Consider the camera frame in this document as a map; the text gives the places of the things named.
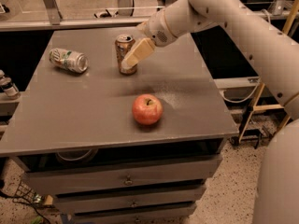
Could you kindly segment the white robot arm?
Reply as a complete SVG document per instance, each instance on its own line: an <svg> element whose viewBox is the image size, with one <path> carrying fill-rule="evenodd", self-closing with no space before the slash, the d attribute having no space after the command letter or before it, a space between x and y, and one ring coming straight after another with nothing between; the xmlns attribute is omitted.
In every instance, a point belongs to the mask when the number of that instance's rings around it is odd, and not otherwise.
<svg viewBox="0 0 299 224"><path fill-rule="evenodd" d="M157 47L219 25L291 116L263 156L252 224L299 224L299 44L240 0L177 0L137 26L145 37L121 62L129 69Z"/></svg>

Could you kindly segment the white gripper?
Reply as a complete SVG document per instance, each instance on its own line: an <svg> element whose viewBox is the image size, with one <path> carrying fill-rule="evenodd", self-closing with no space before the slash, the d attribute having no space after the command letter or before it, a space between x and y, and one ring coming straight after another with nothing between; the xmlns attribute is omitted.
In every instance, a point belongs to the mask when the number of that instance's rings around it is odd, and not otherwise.
<svg viewBox="0 0 299 224"><path fill-rule="evenodd" d="M177 38L171 33L165 19L164 10L159 10L147 21L137 25L137 29L148 38L137 40L121 61L123 69L131 69L149 57L156 47L165 47Z"/></svg>

